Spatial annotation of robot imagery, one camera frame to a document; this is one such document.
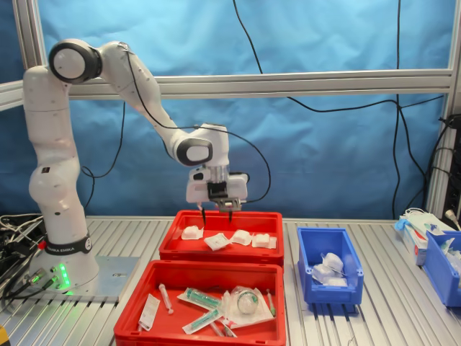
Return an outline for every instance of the plastic container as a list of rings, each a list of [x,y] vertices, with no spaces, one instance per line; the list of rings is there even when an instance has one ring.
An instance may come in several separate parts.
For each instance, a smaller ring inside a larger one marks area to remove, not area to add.
[[[169,315],[161,304],[152,329],[138,331],[138,320],[148,294],[161,299],[158,285],[163,283],[173,305]],[[221,297],[226,290],[237,285],[258,288],[267,305],[267,288],[272,293],[276,318],[250,327],[233,329],[237,338],[219,337],[211,326],[186,335],[182,327],[203,315],[206,310],[191,303],[180,301],[177,296],[186,288],[193,287],[208,294]],[[117,346],[283,346],[285,334],[285,298],[282,268],[276,265],[253,265],[242,263],[206,263],[186,261],[153,261],[131,295],[114,328]]]
[[[461,232],[445,231],[444,236],[426,232],[426,235],[428,244],[424,270],[445,306],[461,306],[461,290],[458,288],[460,276],[440,249],[440,245],[451,238],[455,238],[451,247],[461,249]]]
[[[217,211],[206,212],[206,225],[203,237],[224,233],[227,239],[238,229],[250,234],[265,234],[277,237],[276,249],[253,248],[250,245],[229,244],[228,246],[212,251],[203,241],[182,240],[181,234],[188,226],[203,227],[202,214],[198,210],[180,211],[174,219],[159,252],[161,260],[186,260],[203,262],[240,262],[273,264],[283,267],[283,227],[282,215],[279,213],[262,213],[240,211],[233,213],[229,223],[227,213]]]
[[[300,242],[297,267],[306,303],[360,304],[363,269],[346,230],[298,227],[297,235]],[[313,266],[322,263],[321,255],[329,252],[343,261],[348,287],[325,286],[312,278]]]

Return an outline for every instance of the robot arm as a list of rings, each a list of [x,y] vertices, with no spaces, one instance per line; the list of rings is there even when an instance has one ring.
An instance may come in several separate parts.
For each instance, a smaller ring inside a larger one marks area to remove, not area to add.
[[[203,124],[191,133],[179,128],[161,106],[160,88],[146,66],[126,43],[100,48],[80,40],[64,40],[50,52],[50,69],[64,83],[79,84],[101,76],[153,125],[170,157],[193,169],[187,202],[213,201],[221,211],[241,209],[246,199],[246,174],[229,174],[229,142],[223,125]]]
[[[188,202],[200,207],[212,201],[220,210],[240,210],[248,176],[228,171],[225,127],[204,124],[191,133],[177,128],[161,106],[156,80],[126,44],[93,48],[80,40],[64,40],[53,47],[49,61],[49,66],[28,69],[23,79],[27,132],[37,154],[29,191],[47,228],[44,251],[30,263],[31,276],[41,270],[54,275],[57,282],[49,290],[64,291],[93,283],[99,271],[76,192],[80,163],[69,112],[72,84],[101,76],[151,122],[173,159],[201,166],[189,173]]]

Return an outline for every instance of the metal slotted table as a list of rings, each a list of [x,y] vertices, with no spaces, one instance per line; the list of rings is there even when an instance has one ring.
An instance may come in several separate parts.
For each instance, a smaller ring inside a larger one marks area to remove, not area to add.
[[[54,295],[14,301],[2,308],[0,324],[12,345],[115,345],[113,327],[173,218],[88,217],[94,251],[105,256],[139,257],[138,269],[119,303],[65,301]],[[285,219],[285,306],[287,345],[459,345],[461,309],[447,309],[391,221]],[[298,226],[347,229],[364,269],[362,304],[308,305],[297,271]]]

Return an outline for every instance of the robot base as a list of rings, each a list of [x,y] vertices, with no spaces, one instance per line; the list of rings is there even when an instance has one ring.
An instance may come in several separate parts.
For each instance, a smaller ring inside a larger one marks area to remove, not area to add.
[[[66,300],[73,296],[80,301],[107,301],[117,302],[125,293],[128,283],[138,268],[139,257],[109,257],[96,256],[99,265],[98,275],[88,283],[79,287],[70,288],[67,292],[57,294],[55,290],[46,290],[34,298],[52,298]],[[28,289],[23,296],[33,293]]]

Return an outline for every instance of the blue backdrop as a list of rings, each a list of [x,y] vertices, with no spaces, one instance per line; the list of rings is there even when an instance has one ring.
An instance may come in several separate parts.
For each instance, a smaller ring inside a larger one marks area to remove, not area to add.
[[[12,18],[11,4],[0,17]],[[395,68],[397,0],[237,1],[264,72]],[[406,0],[401,14],[401,68],[446,68],[454,1]],[[47,49],[76,37],[98,46],[124,40],[154,75],[252,74],[257,65],[231,0],[40,1]],[[0,33],[14,59],[0,69],[21,74],[14,21],[0,20]],[[402,105],[437,95],[402,95]],[[353,107],[395,95],[300,97],[314,108]],[[254,142],[272,171],[272,189],[247,209],[276,210],[285,217],[390,218],[397,181],[392,145],[395,105],[318,114],[285,98],[165,100],[178,125],[206,121]],[[437,137],[440,99],[404,110],[413,155],[427,165]],[[107,171],[116,153],[121,101],[72,101],[74,135],[81,164]],[[5,150],[6,146],[14,150]],[[398,136],[402,182],[397,210],[422,186],[408,156],[403,126]],[[264,162],[237,138],[230,139],[233,170],[250,173],[251,198],[267,186]],[[0,114],[0,213],[37,208],[27,186],[36,158],[20,108]],[[127,107],[124,144],[114,170],[98,179],[90,214],[174,215],[185,202],[188,168],[165,153],[146,119]],[[77,188],[85,203],[91,179]]]

